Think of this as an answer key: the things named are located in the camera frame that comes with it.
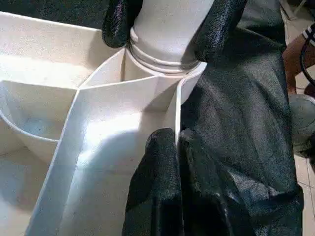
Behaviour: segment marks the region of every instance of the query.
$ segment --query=white tube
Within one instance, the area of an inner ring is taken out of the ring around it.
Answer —
[[[183,73],[198,61],[191,42],[213,0],[144,0],[130,31],[131,51],[143,65]]]

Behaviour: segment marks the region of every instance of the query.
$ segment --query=black cable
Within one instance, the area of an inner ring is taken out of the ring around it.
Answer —
[[[302,51],[301,51],[301,55],[300,55],[300,65],[302,68],[302,72],[305,75],[305,77],[307,78],[307,80],[315,87],[315,81],[313,80],[311,75],[308,73],[308,71],[305,67],[305,64],[304,64],[306,49],[307,49],[307,46],[310,44],[311,40],[315,41],[314,32],[313,32],[312,36],[309,35],[309,37],[306,39],[306,42],[304,43],[304,45],[302,47]]]

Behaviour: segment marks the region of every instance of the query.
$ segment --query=tile floor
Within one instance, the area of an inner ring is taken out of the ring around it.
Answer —
[[[283,15],[285,25],[286,43],[290,43],[301,34],[314,19],[307,9],[303,8],[297,15],[297,19],[290,21]],[[309,68],[309,73],[315,77],[315,66]],[[308,80],[301,73],[296,77],[297,93],[303,94],[304,89],[309,84]],[[303,236],[315,236],[315,173],[312,170],[309,160],[301,155],[294,155],[297,180],[304,192],[303,211]]]

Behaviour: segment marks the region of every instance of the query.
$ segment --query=striped sleeve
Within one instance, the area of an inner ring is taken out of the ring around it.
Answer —
[[[310,43],[315,47],[315,23],[303,31],[305,39],[311,38]]]

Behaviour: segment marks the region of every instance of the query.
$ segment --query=bowl-shaped compartment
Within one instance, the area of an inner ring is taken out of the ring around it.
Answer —
[[[164,127],[179,133],[181,102],[203,69],[187,75],[185,91],[159,76],[80,90],[26,235],[121,235],[146,140]]]
[[[81,86],[118,83],[122,81],[143,79],[159,73],[153,72],[135,60],[128,48],[123,48],[105,61]]]
[[[50,162],[76,90],[0,82],[0,116],[39,158]]]
[[[47,170],[26,147],[0,155],[1,235],[24,235]]]
[[[0,12],[0,78],[29,84],[79,87],[119,49],[101,30]]]

